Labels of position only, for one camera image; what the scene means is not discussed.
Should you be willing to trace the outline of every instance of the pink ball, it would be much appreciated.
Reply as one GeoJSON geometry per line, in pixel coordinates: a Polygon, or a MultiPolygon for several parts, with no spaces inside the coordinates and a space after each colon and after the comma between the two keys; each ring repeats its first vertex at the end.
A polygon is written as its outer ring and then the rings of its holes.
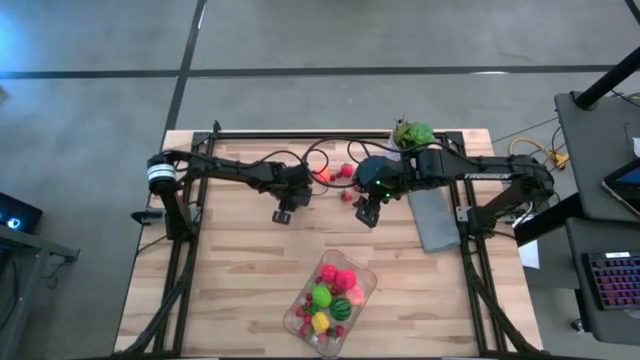
{"type": "Polygon", "coordinates": [[[349,290],[356,284],[356,274],[353,270],[343,270],[336,275],[336,285],[343,291],[349,290]]]}
{"type": "Polygon", "coordinates": [[[358,285],[355,285],[351,289],[347,290],[344,296],[353,306],[360,306],[364,304],[364,291],[362,291],[362,289],[358,285]]]}
{"type": "Polygon", "coordinates": [[[320,272],[322,274],[322,280],[331,284],[336,280],[336,275],[338,275],[338,268],[335,267],[335,265],[327,264],[322,266],[320,272]]]}

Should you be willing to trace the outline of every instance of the keyboard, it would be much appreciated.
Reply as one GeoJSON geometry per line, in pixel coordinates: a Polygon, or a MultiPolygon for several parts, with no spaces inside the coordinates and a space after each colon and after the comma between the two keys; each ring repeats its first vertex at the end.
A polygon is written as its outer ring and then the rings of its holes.
{"type": "Polygon", "coordinates": [[[583,256],[602,310],[640,309],[640,252],[583,256]]]}

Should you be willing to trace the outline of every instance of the gray cloth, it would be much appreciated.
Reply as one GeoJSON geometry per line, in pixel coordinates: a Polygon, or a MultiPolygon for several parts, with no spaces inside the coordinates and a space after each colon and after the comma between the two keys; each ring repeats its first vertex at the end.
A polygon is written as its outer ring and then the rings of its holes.
{"type": "Polygon", "coordinates": [[[449,251],[460,247],[458,227],[442,191],[415,191],[409,193],[408,198],[425,253],[449,251]]]}

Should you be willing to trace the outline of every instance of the wooden tabletop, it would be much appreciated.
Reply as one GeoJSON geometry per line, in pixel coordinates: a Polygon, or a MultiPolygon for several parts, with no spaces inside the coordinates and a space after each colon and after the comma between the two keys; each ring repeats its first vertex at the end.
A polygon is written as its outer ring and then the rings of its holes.
{"type": "MultiPolygon", "coordinates": [[[[461,131],[470,156],[493,155],[486,129],[461,131]]],[[[165,149],[189,150],[192,134],[168,132],[165,149]]],[[[302,154],[311,142],[218,140],[214,154],[251,162],[280,149],[302,154]]],[[[320,146],[329,154],[333,170],[350,161],[346,145],[327,142],[320,146]]],[[[363,157],[359,146],[352,148],[356,157],[363,157]]],[[[286,154],[271,160],[296,163],[286,154]]],[[[324,160],[314,155],[310,163],[321,167],[324,160]]],[[[479,204],[502,191],[498,182],[475,182],[474,186],[479,204]]],[[[313,187],[314,192],[323,190],[318,184],[313,187]]],[[[209,180],[183,356],[318,356],[286,332],[282,316],[328,249],[345,253],[378,278],[339,356],[477,354],[459,251],[431,255],[422,251],[406,197],[384,205],[378,226],[369,229],[355,219],[350,204],[339,200],[338,191],[330,189],[313,197],[308,207],[296,210],[289,226],[283,226],[271,221],[277,206],[271,196],[258,195],[243,184],[209,180]]],[[[151,199],[151,205],[161,203],[151,199]]],[[[511,231],[507,226],[500,230],[511,231]]],[[[140,246],[164,233],[164,225],[146,227],[140,246]]],[[[163,240],[138,256],[116,350],[130,345],[158,309],[170,248],[171,243],[163,240]]],[[[500,305],[527,340],[541,348],[515,242],[496,236],[487,242],[487,248],[500,305]]],[[[491,343],[486,308],[483,318],[491,343]]],[[[172,328],[170,321],[169,344],[172,328]]]]}

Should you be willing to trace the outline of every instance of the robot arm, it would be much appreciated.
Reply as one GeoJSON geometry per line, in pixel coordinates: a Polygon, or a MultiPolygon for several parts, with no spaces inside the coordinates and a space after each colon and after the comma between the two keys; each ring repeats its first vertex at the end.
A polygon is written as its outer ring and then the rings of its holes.
{"type": "Polygon", "coordinates": [[[523,203],[540,204],[554,193],[553,177],[526,155],[464,157],[449,150],[424,149],[403,154],[400,161],[371,156],[360,164],[354,181],[368,194],[354,204],[356,218],[375,227],[380,203],[388,203],[410,191],[431,190],[458,180],[511,181],[507,190],[484,206],[471,208],[467,234],[481,235],[493,229],[498,218],[523,203]]]}
{"type": "Polygon", "coordinates": [[[147,161],[149,190],[160,196],[167,216],[167,238],[190,240],[195,236],[195,224],[191,220],[189,208],[178,196],[185,184],[201,178],[216,178],[247,184],[258,193],[267,192],[280,201],[274,212],[274,222],[288,224],[289,212],[298,206],[307,206],[311,199],[311,177],[306,166],[286,166],[274,161],[258,161],[246,164],[200,154],[165,151],[152,156],[147,161]],[[185,175],[178,179],[177,161],[188,163],[185,175]]]}

